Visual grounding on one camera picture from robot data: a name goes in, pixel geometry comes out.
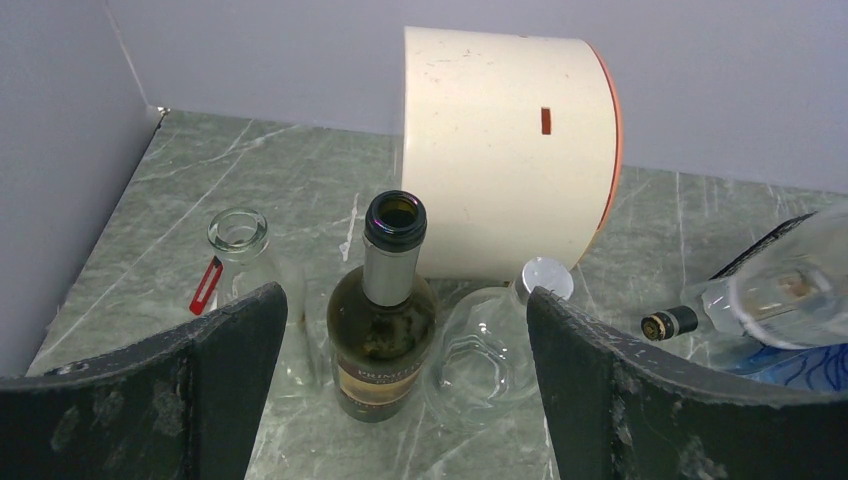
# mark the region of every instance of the metal cap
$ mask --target metal cap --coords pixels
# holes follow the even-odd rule
[[[574,292],[574,280],[568,269],[558,260],[548,257],[536,257],[525,263],[513,285],[518,299],[525,305],[530,292],[536,287],[550,290],[563,300],[568,300]]]

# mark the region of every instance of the red tag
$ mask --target red tag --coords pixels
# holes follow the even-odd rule
[[[212,275],[212,279],[210,280],[209,274],[212,273],[213,270],[215,271],[215,274]],[[203,309],[206,308],[206,304],[209,303],[209,297],[211,297],[212,292],[215,291],[215,285],[218,284],[218,279],[221,278],[221,272],[223,271],[224,265],[221,264],[218,257],[212,257],[212,261],[209,262],[209,266],[206,267],[206,273],[203,274],[203,279],[200,280],[200,285],[197,286],[197,291],[194,292],[194,298],[191,299],[191,304],[188,306],[191,313],[195,315],[203,313]]]

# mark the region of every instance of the wall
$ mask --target wall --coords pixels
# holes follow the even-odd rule
[[[386,132],[405,24],[583,38],[625,162],[848,192],[848,4],[754,0],[109,0],[155,105]]]
[[[0,2],[0,375],[26,371],[158,123],[104,6]]]

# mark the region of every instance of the gray marble countertop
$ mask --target gray marble countertop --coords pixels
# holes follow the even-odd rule
[[[162,123],[30,366],[37,375],[134,343],[193,315],[211,257],[206,227],[231,206],[268,219],[278,251],[307,272],[307,315],[326,341],[329,294],[363,260],[363,211],[393,187],[390,137],[173,112]],[[604,231],[574,269],[571,302],[635,334],[783,220],[838,195],[625,167]],[[450,306],[481,286],[434,282]],[[689,358],[686,336],[664,348]],[[317,399],[269,398],[249,479],[558,478],[541,400],[487,430],[439,425],[416,395],[376,425],[347,417],[332,386]],[[560,465],[563,471],[567,465]]]

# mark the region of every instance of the bottle label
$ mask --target bottle label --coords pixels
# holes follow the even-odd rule
[[[342,394],[357,406],[379,410],[401,401],[412,389],[423,358],[409,368],[392,373],[374,373],[360,369],[341,356],[339,387]]]

